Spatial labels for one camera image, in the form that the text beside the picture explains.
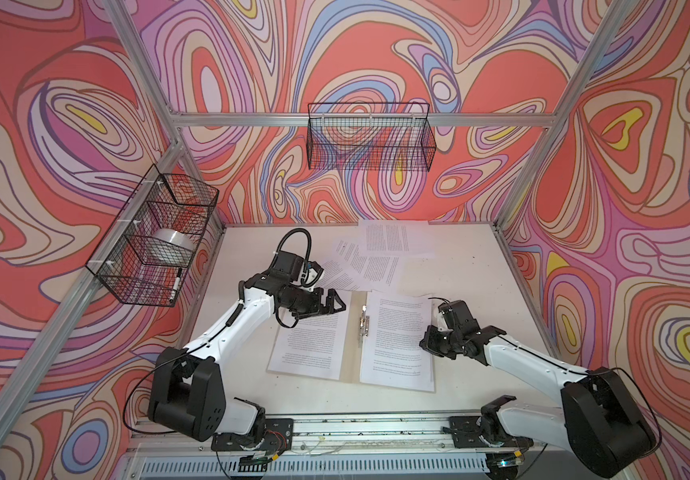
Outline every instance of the sheet of paper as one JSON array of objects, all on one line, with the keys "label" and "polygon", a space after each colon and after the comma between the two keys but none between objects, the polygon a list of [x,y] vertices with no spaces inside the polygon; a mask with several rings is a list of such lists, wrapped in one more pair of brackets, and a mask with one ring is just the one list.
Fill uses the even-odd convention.
[{"label": "sheet of paper", "polygon": [[348,310],[302,319],[292,329],[282,328],[276,337],[268,370],[320,379],[340,379],[350,292],[338,290],[337,293]]},{"label": "sheet of paper", "polygon": [[360,246],[348,240],[340,240],[335,253],[341,262],[368,282],[368,290],[397,291],[403,273],[404,258],[385,255],[364,256],[360,253]]},{"label": "sheet of paper", "polygon": [[357,272],[340,260],[326,260],[321,264],[323,267],[323,278],[316,283],[324,290],[333,288],[350,291],[371,290],[371,284],[364,280]]},{"label": "sheet of paper", "polygon": [[430,325],[430,300],[371,292],[369,335],[363,339],[361,382],[433,392],[433,357],[419,348]]},{"label": "sheet of paper", "polygon": [[414,221],[360,220],[358,244],[364,255],[433,257],[427,225],[427,222]]}]

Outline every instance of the wire basket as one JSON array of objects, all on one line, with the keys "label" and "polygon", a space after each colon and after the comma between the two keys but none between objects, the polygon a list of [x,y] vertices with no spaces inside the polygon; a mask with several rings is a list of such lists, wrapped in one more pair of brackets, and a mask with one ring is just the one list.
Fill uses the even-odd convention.
[{"label": "wire basket", "polygon": [[430,171],[436,137],[426,102],[316,102],[307,105],[312,170]]},{"label": "wire basket", "polygon": [[[121,303],[174,306],[218,195],[201,180],[159,172],[107,258],[89,269]],[[162,240],[170,230],[180,244]]]}]

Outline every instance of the robotic arm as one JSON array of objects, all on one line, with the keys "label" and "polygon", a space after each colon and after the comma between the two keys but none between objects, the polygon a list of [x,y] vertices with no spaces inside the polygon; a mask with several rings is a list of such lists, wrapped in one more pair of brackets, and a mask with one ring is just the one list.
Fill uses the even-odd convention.
[{"label": "robotic arm", "polygon": [[616,372],[574,366],[524,346],[495,326],[480,328],[461,300],[438,309],[448,331],[428,327],[421,348],[504,370],[562,406],[530,406],[501,396],[481,409],[476,433],[485,443],[500,446],[511,437],[534,438],[573,452],[605,478],[657,448],[651,428]]},{"label": "robotic arm", "polygon": [[[307,235],[305,258],[281,249],[292,234]],[[158,355],[150,391],[148,418],[198,441],[215,433],[231,433],[254,446],[265,434],[264,408],[238,398],[226,399],[220,365],[229,361],[251,333],[275,315],[278,323],[293,328],[301,319],[342,312],[345,304],[334,289],[321,303],[322,288],[313,288],[323,273],[310,262],[310,234],[295,228],[276,249],[267,270],[238,285],[239,299],[215,324],[182,350],[167,348]],[[282,323],[279,308],[287,308],[292,326]]]}]

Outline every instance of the colorful wall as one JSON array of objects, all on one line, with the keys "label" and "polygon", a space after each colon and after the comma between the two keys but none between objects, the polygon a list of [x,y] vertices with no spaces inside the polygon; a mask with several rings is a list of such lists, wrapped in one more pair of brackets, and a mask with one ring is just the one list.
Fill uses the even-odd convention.
[{"label": "colorful wall", "polygon": [[566,359],[655,409],[638,475],[690,480],[690,1],[628,17],[507,235]]},{"label": "colorful wall", "polygon": [[[101,5],[0,1],[0,389],[168,145]],[[97,294],[0,450],[0,478],[110,475],[129,384],[177,340],[213,244],[173,309]]]},{"label": "colorful wall", "polygon": [[[133,19],[174,110],[296,112],[311,101],[551,112],[604,1],[150,0]],[[429,173],[311,172],[305,128],[183,132],[225,222],[490,221],[529,128],[438,128]]]}]

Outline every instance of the white table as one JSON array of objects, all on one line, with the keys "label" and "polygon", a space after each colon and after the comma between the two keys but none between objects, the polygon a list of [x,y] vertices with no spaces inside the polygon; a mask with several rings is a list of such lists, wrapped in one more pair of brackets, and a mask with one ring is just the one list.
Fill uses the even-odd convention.
[{"label": "white table", "polygon": [[[239,280],[247,280],[268,267],[279,240],[293,227],[227,229],[193,338],[233,304]],[[322,263],[331,255],[332,244],[354,237],[356,228],[307,227],[312,236],[310,259]],[[464,300],[481,326],[496,325],[525,345],[547,352],[491,227],[468,224],[423,228],[436,243],[436,258],[408,259],[399,293]],[[304,255],[305,245],[305,237],[296,234],[284,250]],[[278,329],[274,320],[265,322],[222,368],[228,396],[262,405],[271,415],[473,410],[505,394],[532,404],[554,405],[521,380],[465,357],[434,358],[435,393],[268,373]]]}]

